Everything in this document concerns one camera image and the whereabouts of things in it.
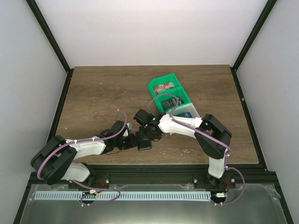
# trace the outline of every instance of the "white backdrop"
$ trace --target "white backdrop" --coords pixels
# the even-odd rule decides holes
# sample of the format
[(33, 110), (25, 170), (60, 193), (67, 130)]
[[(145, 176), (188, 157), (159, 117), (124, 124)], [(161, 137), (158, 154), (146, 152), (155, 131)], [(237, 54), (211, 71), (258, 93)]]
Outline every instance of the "white backdrop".
[(26, 1), (0, 1), (0, 30), (0, 223), (11, 224), (66, 73)]
[(230, 64), (266, 0), (37, 0), (71, 67)]
[(238, 77), (270, 170), (299, 223), (299, 1), (277, 1)]

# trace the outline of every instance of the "item in bin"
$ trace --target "item in bin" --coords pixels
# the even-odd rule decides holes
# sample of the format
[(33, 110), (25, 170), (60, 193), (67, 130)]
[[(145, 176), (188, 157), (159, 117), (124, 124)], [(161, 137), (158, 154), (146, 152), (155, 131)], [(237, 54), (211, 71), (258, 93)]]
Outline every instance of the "item in bin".
[(173, 88), (174, 88), (173, 83), (164, 83), (162, 85), (158, 85), (158, 86), (154, 87), (154, 91), (158, 95), (159, 93), (161, 93), (165, 90), (170, 90), (170, 89), (173, 89)]
[[(183, 99), (181, 97), (178, 97), (178, 105), (181, 105), (183, 103), (184, 103)], [(162, 104), (163, 104), (164, 110), (167, 111), (169, 108), (174, 107), (177, 104), (177, 101), (175, 98), (171, 98), (166, 101), (163, 101)]]
[(177, 117), (183, 117), (183, 118), (193, 118), (192, 115), (190, 114), (190, 112), (185, 112), (185, 113), (181, 113), (176, 115)]

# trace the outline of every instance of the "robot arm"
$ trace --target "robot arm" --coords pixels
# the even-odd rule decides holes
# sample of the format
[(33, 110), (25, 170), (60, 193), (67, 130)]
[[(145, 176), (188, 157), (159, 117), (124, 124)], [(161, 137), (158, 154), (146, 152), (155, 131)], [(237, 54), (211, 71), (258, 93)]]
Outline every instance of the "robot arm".
[[(232, 134), (213, 115), (207, 114), (203, 118), (182, 118), (175, 116), (173, 116), (173, 118), (180, 123), (210, 135), (226, 145), (230, 144)], [(144, 126), (144, 132), (147, 136), (153, 135), (152, 133), (154, 132), (159, 133), (160, 131), (161, 133), (178, 133), (196, 138), (203, 151), (209, 156), (209, 174), (217, 179), (222, 177), (226, 166), (225, 157), (227, 152), (227, 149), (223, 146), (198, 134), (195, 130), (174, 122), (169, 114), (159, 113), (157, 116), (153, 117), (153, 115), (140, 109), (134, 119)]]
[[(223, 142), (230, 144), (231, 133), (213, 115), (207, 114), (203, 118), (182, 118), (174, 117), (175, 120), (198, 129), (205, 134)], [(53, 137), (42, 150), (35, 155), (31, 161), (31, 166), (38, 171), (45, 159), (60, 145), (74, 142), (63, 148), (59, 154), (53, 156), (43, 167), (41, 177), (47, 184), (55, 184), (60, 180), (76, 180), (84, 182), (90, 177), (90, 169), (87, 164), (76, 164), (74, 159), (87, 155), (100, 155), (112, 151), (115, 147), (125, 150), (138, 147), (138, 151), (151, 149), (152, 140), (160, 140), (163, 133), (178, 133), (195, 138), (203, 151), (209, 156), (209, 174), (220, 179), (226, 166), (227, 149), (214, 141), (198, 134), (194, 130), (177, 124), (169, 114), (158, 113), (156, 116), (140, 109), (134, 116), (141, 126), (139, 131), (130, 133), (132, 125), (127, 123), (126, 128), (117, 136), (108, 140), (100, 140), (118, 133), (124, 126), (124, 122), (116, 121), (111, 129), (103, 131), (100, 135), (92, 138), (92, 141), (77, 142), (76, 140), (66, 140), (61, 136)]]

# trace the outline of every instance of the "wood grain surface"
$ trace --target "wood grain surface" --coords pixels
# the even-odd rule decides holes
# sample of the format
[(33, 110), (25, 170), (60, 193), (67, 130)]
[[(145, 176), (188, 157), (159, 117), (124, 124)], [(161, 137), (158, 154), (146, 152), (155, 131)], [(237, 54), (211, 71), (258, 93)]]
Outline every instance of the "wood grain surface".
[[(68, 139), (89, 138), (115, 122), (117, 109), (128, 121), (152, 100), (148, 83), (156, 77), (175, 73), (200, 116), (214, 115), (232, 133), (233, 152), (229, 163), (258, 163), (243, 109), (228, 65), (107, 66), (76, 67), (71, 79), (57, 134)], [(149, 110), (157, 112), (153, 104)], [(198, 142), (190, 137), (164, 134), (153, 148), (137, 148), (112, 155), (93, 155), (77, 161), (101, 164), (208, 163)]]

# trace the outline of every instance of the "green storage box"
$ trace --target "green storage box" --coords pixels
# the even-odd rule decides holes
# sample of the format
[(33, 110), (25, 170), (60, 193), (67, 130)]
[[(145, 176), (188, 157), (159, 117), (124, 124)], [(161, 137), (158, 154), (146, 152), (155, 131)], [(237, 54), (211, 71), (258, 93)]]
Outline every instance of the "green storage box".
[[(154, 78), (149, 84), (148, 84), (148, 89), (149, 92), (151, 93), (152, 97), (156, 97), (156, 93), (154, 91), (154, 88), (158, 85), (164, 84), (164, 83), (173, 83), (174, 84), (174, 88), (170, 89), (170, 90), (165, 90), (159, 94), (165, 94), (165, 93), (170, 93), (175, 95), (176, 97), (181, 97), (183, 99), (183, 104), (178, 105), (180, 106), (184, 106), (187, 104), (191, 103), (191, 100), (189, 99), (188, 95), (186, 94), (184, 88), (182, 87), (181, 83), (178, 81), (178, 78), (176, 77), (176, 75), (174, 73), (166, 75), (166, 76), (162, 76), (159, 78)], [(171, 99), (172, 96), (162, 96), (159, 97), (155, 100), (155, 103), (158, 107), (158, 110), (160, 112), (168, 112), (169, 110), (171, 110), (171, 108), (169, 108), (168, 110), (165, 110), (163, 108), (163, 101), (166, 101), (168, 99)]]

